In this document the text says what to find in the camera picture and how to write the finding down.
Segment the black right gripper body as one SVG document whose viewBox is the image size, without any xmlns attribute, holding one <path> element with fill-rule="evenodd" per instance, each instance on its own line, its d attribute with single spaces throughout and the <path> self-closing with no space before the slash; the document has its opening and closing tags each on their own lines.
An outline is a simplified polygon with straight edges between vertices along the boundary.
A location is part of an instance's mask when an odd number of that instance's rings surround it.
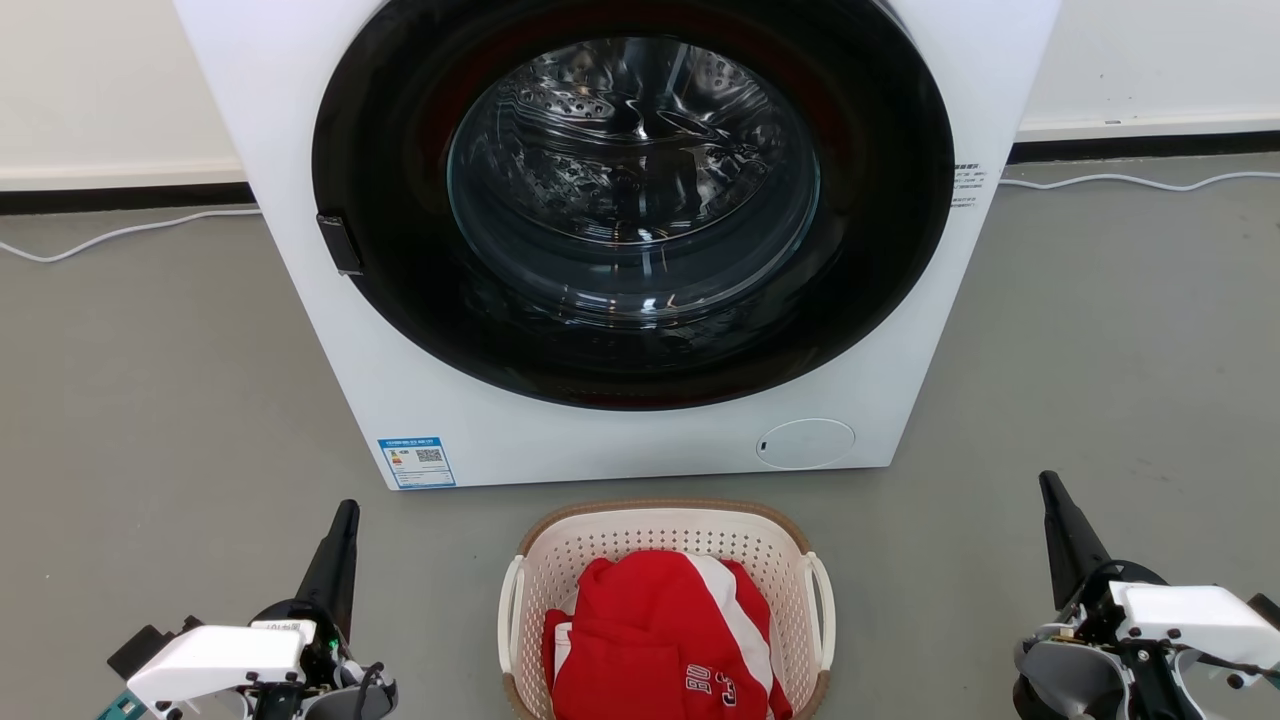
<svg viewBox="0 0 1280 720">
<path fill-rule="evenodd" d="M 1121 642 L 1128 637 L 1119 630 L 1125 612 L 1112 598 L 1114 582 L 1167 584 L 1157 573 L 1125 560 L 1105 561 L 1089 571 L 1059 571 L 1059 620 L 1079 621 L 1074 633 L 1083 642 Z"/>
</svg>

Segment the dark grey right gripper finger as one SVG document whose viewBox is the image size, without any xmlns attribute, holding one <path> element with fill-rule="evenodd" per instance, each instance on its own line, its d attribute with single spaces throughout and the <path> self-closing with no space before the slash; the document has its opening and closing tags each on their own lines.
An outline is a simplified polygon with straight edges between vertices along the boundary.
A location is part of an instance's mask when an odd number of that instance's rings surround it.
<svg viewBox="0 0 1280 720">
<path fill-rule="evenodd" d="M 1039 474 L 1053 606 L 1065 609 L 1089 575 L 1112 559 L 1056 471 Z"/>
</svg>

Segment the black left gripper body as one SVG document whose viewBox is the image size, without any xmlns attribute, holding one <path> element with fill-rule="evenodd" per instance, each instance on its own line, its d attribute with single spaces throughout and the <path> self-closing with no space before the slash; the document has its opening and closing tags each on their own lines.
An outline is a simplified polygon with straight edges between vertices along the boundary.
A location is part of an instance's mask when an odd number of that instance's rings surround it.
<svg viewBox="0 0 1280 720">
<path fill-rule="evenodd" d="M 300 667 L 307 687 L 353 685 L 348 647 L 351 610 L 344 601 L 333 609 L 316 600 L 284 600 L 261 611 L 250 625 L 303 633 Z"/>
</svg>

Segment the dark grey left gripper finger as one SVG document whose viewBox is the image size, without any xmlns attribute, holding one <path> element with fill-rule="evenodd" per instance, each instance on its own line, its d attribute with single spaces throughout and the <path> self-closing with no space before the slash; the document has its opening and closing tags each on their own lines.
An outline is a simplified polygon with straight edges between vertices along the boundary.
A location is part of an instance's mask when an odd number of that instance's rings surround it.
<svg viewBox="0 0 1280 720">
<path fill-rule="evenodd" d="M 351 638 L 358 560 L 358 503 L 355 500 L 343 500 L 296 594 L 297 601 L 323 610 L 343 641 Z"/>
</svg>

